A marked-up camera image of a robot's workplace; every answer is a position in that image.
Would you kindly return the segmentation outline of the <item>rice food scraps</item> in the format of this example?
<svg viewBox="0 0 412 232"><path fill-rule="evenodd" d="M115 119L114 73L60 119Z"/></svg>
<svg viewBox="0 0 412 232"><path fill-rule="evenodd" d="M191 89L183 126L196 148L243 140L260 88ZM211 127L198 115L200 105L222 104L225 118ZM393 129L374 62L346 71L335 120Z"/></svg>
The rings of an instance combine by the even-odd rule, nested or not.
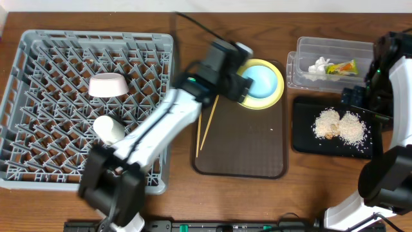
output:
<svg viewBox="0 0 412 232"><path fill-rule="evenodd" d="M370 129L358 113L345 111L343 116L334 108L324 109L312 124L316 139L332 140L338 138L344 145L360 148L370 136Z"/></svg>

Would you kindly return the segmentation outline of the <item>yellow round plate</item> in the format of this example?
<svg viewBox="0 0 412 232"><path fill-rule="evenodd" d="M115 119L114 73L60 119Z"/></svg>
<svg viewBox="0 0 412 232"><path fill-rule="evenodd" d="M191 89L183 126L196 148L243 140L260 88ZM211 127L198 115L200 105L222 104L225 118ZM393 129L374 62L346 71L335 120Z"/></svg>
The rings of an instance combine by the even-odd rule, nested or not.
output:
<svg viewBox="0 0 412 232"><path fill-rule="evenodd" d="M263 110L273 106L278 100L281 99L283 91L284 91L284 80L280 70L272 63L262 60L262 59L249 59L239 70L238 75L242 75L242 73L251 66L266 66L270 68L277 76L277 88L275 92L267 98L264 99L257 99L249 96L245 97L245 100L241 103L241 105L245 108L251 110Z"/></svg>

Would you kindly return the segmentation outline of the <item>white tissue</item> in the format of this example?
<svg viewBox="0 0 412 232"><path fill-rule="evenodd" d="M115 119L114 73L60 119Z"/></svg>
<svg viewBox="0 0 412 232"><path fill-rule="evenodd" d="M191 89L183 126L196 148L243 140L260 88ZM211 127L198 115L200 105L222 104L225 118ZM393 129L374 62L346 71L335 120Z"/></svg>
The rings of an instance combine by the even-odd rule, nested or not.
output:
<svg viewBox="0 0 412 232"><path fill-rule="evenodd" d="M314 65L311 65L308 67L308 72L325 74L326 68L330 65L332 65L332 63L330 62L330 59L325 59L324 57L320 57L318 58L318 60L316 60Z"/></svg>

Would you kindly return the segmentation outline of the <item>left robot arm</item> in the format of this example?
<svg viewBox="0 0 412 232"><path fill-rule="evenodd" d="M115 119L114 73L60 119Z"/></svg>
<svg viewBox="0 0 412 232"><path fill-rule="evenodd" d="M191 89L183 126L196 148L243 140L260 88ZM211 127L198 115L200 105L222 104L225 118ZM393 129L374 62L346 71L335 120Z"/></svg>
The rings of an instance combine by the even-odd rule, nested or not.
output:
<svg viewBox="0 0 412 232"><path fill-rule="evenodd" d="M238 70L253 51L217 39L206 58L193 61L174 78L157 107L135 130L108 148L93 146L78 195L105 217L97 231L141 231L145 176L157 156L218 96L241 103L252 85Z"/></svg>

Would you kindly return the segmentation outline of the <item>pink bowl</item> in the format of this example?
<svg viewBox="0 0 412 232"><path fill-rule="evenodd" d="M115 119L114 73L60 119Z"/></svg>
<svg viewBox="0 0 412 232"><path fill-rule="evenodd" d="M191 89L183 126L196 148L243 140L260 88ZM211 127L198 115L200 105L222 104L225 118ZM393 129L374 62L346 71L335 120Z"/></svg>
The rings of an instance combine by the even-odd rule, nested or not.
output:
<svg viewBox="0 0 412 232"><path fill-rule="evenodd" d="M92 97L117 97L128 91L126 79L119 73L100 73L89 80L88 94Z"/></svg>

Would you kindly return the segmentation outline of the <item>light blue bowl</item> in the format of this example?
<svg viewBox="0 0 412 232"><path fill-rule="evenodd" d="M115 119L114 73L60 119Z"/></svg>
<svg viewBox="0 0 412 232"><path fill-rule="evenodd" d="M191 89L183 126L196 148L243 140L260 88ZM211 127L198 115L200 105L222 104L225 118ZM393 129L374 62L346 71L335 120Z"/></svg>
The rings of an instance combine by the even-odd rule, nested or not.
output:
<svg viewBox="0 0 412 232"><path fill-rule="evenodd" d="M251 66L247 68L241 76L244 79L250 78L253 80L248 91L248 95L253 98L267 98L272 95L277 88L277 76L266 66Z"/></svg>

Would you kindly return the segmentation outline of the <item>green orange snack wrapper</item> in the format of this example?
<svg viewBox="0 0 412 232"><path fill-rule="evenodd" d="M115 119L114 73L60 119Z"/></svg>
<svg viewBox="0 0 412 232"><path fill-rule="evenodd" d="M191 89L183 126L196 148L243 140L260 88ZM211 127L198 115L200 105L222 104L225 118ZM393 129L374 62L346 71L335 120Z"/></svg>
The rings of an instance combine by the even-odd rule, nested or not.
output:
<svg viewBox="0 0 412 232"><path fill-rule="evenodd" d="M359 71L357 69L357 63L354 59L347 61L345 63L331 64L326 67L325 72L328 75L342 76L351 76L359 74Z"/></svg>

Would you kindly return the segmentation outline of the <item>white cup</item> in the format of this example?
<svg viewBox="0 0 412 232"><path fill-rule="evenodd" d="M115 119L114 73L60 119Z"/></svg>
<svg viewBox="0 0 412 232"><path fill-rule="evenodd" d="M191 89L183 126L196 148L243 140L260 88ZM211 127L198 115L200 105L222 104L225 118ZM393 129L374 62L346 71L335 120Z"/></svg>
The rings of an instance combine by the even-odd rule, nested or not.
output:
<svg viewBox="0 0 412 232"><path fill-rule="evenodd" d="M112 145L125 137L125 127L107 115L95 119L93 130L97 136L108 145Z"/></svg>

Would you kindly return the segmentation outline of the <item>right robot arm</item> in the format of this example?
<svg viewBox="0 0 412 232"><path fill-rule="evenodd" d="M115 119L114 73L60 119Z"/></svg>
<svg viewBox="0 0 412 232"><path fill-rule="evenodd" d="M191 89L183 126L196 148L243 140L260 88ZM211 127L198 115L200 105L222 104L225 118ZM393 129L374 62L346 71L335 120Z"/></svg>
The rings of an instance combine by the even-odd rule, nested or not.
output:
<svg viewBox="0 0 412 232"><path fill-rule="evenodd" d="M390 217L411 212L411 29L374 43L365 83L342 98L372 115L373 157L357 190L315 221L318 231L361 231L379 220L391 226Z"/></svg>

